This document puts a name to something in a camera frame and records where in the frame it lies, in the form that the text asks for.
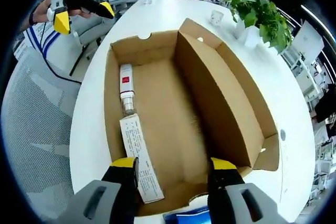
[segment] potted plant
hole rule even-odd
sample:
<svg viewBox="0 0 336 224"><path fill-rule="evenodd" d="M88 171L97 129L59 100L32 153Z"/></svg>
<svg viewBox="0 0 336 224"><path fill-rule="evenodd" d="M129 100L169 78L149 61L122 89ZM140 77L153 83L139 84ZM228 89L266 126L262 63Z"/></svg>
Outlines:
<svg viewBox="0 0 336 224"><path fill-rule="evenodd" d="M224 1L230 2L229 8L238 29L242 24L245 28L251 26L259 28L259 35L263 42L269 42L270 47L277 47L280 52L291 43L292 36L286 19L281 16L273 2L269 0Z"/></svg>

